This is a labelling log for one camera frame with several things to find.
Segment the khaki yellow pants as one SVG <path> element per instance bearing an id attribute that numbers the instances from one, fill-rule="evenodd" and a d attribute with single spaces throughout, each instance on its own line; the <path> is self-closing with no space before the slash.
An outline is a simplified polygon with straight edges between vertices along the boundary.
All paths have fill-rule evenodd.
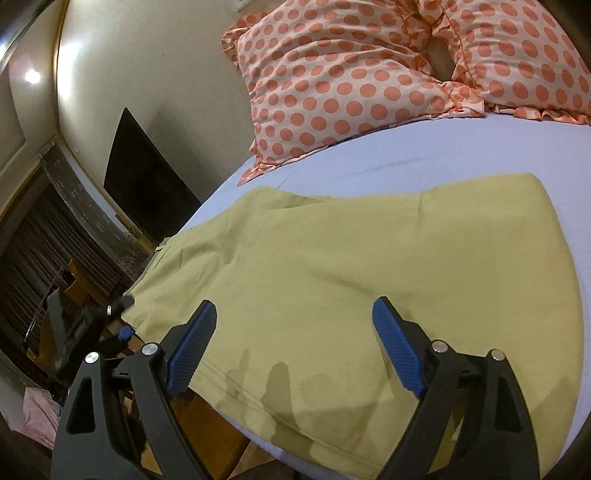
<path id="1" fill-rule="evenodd" d="M 530 174 L 419 194 L 301 196 L 259 187 L 160 246 L 124 314 L 158 342 L 203 300 L 217 324 L 190 386 L 222 415 L 305 461 L 373 479 L 416 408 L 372 307 L 455 350 L 502 350 L 523 391 L 540 469 L 577 404 L 584 315 L 574 262 Z"/>

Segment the pink cloth on floor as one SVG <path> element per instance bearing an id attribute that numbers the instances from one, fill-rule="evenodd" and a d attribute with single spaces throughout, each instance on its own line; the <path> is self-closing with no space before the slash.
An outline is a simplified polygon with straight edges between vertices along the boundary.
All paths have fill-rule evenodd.
<path id="1" fill-rule="evenodd" d="M 40 445 L 54 449 L 61 406 L 47 390 L 27 387 L 23 398 L 23 425 L 19 432 Z"/>

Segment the wooden bedside furniture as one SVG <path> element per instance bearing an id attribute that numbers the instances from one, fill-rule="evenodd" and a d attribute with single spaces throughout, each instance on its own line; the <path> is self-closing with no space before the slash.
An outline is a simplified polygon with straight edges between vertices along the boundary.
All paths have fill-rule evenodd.
<path id="1" fill-rule="evenodd" d="M 57 292 L 52 293 L 48 298 L 48 307 L 58 346 L 54 362 L 57 375 L 70 381 L 72 387 L 89 353 L 97 352 L 107 359 L 137 353 L 124 354 L 131 338 L 128 331 L 107 340 L 100 337 L 107 322 L 119 317 L 132 304 L 131 297 L 123 296 L 97 310 L 82 308 L 72 327 L 67 328 L 64 321 L 69 315 L 69 307 L 65 297 Z M 249 440 L 197 393 L 192 392 L 189 384 L 185 392 L 171 399 L 170 405 L 190 445 L 211 475 L 207 479 L 228 478 L 245 453 Z"/>

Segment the black television screen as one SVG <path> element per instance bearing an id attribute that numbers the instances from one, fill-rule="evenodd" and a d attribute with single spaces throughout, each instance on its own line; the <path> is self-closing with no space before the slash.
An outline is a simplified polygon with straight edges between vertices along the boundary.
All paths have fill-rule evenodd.
<path id="1" fill-rule="evenodd" d="M 154 242 L 176 234 L 201 205 L 128 109 L 117 125 L 103 187 Z"/>

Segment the white bed sheet mattress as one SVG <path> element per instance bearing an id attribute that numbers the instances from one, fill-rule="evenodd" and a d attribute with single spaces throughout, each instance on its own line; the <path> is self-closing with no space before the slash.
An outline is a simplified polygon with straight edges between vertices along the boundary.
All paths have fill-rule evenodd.
<path id="1" fill-rule="evenodd" d="M 352 197 L 419 192 L 500 173 L 529 172 L 546 188 L 573 255 L 583 309 L 590 309 L 590 130 L 509 115 L 422 121 L 370 133 L 245 186 L 239 166 L 187 225 L 228 209 L 247 191 L 270 186 L 304 195 Z"/>

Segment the polka dot pillow far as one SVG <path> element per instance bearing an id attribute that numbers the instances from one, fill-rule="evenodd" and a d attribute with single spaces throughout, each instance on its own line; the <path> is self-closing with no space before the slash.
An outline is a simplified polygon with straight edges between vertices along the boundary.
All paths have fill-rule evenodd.
<path id="1" fill-rule="evenodd" d="M 451 81 L 489 111 L 590 124 L 590 71 L 537 1 L 419 1 L 454 62 Z"/>

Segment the polka dot pillow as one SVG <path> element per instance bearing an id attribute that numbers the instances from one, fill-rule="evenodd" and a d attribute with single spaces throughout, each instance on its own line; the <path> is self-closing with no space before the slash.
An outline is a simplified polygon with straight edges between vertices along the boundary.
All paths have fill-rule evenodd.
<path id="1" fill-rule="evenodd" d="M 239 18 L 221 38 L 252 112 L 239 182 L 376 130 L 484 116 L 470 88 L 436 78 L 430 36 L 414 1 L 287 0 Z"/>
<path id="2" fill-rule="evenodd" d="M 489 111 L 590 124 L 590 71 L 537 1 L 419 1 L 454 62 L 451 81 Z"/>

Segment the polka dot pillow near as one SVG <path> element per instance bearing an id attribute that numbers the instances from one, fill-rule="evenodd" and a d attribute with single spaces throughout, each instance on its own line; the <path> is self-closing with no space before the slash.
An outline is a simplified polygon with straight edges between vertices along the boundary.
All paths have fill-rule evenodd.
<path id="1" fill-rule="evenodd" d="M 252 112 L 239 182 L 376 130 L 484 116 L 470 88 L 436 78 L 430 36 L 414 1 L 287 0 L 239 18 L 221 38 Z"/>

